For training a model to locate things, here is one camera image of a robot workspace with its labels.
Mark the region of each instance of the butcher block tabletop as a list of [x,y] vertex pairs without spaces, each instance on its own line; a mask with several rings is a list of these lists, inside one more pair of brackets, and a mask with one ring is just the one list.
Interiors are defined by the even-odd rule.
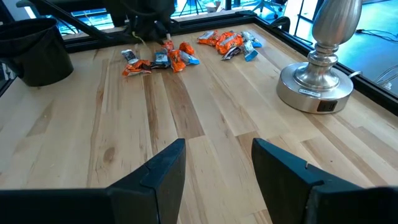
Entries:
[[108,186],[177,138],[187,143],[181,224],[269,223],[251,162],[263,138],[362,187],[398,185],[398,119],[354,91],[335,114],[297,111],[276,94],[280,71],[305,61],[254,24],[252,62],[186,41],[200,65],[124,78],[121,50],[154,59],[160,46],[120,45],[71,54],[74,72],[49,86],[17,79],[0,98],[0,189]]

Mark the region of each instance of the wood knot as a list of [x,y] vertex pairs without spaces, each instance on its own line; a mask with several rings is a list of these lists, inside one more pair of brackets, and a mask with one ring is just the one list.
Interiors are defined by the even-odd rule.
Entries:
[[103,161],[105,163],[110,163],[113,160],[114,157],[114,152],[115,152],[115,148],[114,147],[110,147],[109,149],[107,149],[104,153],[104,157],[103,157]]

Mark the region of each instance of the candy bar wrapper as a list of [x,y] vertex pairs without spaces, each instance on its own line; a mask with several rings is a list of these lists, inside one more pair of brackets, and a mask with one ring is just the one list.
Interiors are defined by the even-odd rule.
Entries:
[[134,52],[131,49],[122,50],[121,53],[123,54],[124,58],[127,60],[128,64],[132,65],[138,62],[138,58],[134,55]]
[[229,32],[224,32],[220,35],[220,38],[218,39],[217,43],[216,43],[216,50],[220,49],[220,45],[222,43],[225,43],[225,40],[229,39],[230,37],[232,37],[233,35],[235,35],[235,33],[233,31],[229,31]]
[[251,40],[253,47],[262,47],[262,44],[259,42],[259,40],[257,40],[257,38],[255,38],[251,33],[242,31],[242,36],[245,42]]
[[169,54],[172,50],[174,50],[174,44],[171,40],[166,40],[162,47],[165,54]]
[[185,63],[182,61],[180,53],[181,50],[173,50],[169,53],[172,63],[173,72],[181,72],[185,68]]
[[235,55],[240,54],[241,51],[242,51],[242,49],[240,47],[233,47],[221,59],[229,60],[229,59],[233,58]]
[[226,54],[231,48],[239,47],[243,45],[243,38],[239,34],[233,34],[232,36],[228,37],[224,41],[222,41],[217,48],[218,53],[224,55]]
[[181,60],[186,65],[191,65],[191,64],[192,65],[199,65],[200,64],[200,62],[199,62],[199,60],[197,58],[195,58],[194,56],[189,55],[189,54],[187,54],[187,53],[185,53],[183,51],[180,52],[180,57],[181,57]]
[[182,42],[180,44],[180,50],[190,55],[193,55],[195,53],[193,47],[187,42]]
[[217,41],[220,39],[217,30],[206,31],[203,35],[197,38],[199,44],[207,44],[215,46]]
[[167,54],[164,52],[156,52],[155,53],[155,63],[159,65],[170,65],[169,58],[167,57]]
[[138,60],[132,65],[127,64],[122,76],[129,77],[140,73],[150,73],[150,62],[148,60]]
[[244,54],[244,59],[247,62],[250,62],[257,56],[257,54],[259,54],[257,50],[254,49],[251,40],[248,40],[246,43],[244,43],[243,54]]

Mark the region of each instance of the silver lamp base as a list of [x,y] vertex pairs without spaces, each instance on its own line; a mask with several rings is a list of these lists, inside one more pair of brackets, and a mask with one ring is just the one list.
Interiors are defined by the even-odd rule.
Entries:
[[327,114],[342,110],[353,91],[353,82],[343,72],[331,68],[330,72],[338,77],[338,84],[333,88],[319,90],[308,88],[297,82],[294,74],[308,62],[295,63],[285,67],[279,77],[277,94],[282,101],[300,111]]

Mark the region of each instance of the label on lamp base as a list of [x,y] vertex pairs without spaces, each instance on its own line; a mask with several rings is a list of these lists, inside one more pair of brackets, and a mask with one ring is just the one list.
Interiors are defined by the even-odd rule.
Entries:
[[320,93],[315,93],[315,92],[312,92],[312,91],[310,91],[310,90],[299,89],[298,92],[299,92],[299,93],[304,93],[304,94],[310,95],[310,96],[321,97],[321,94],[320,94]]

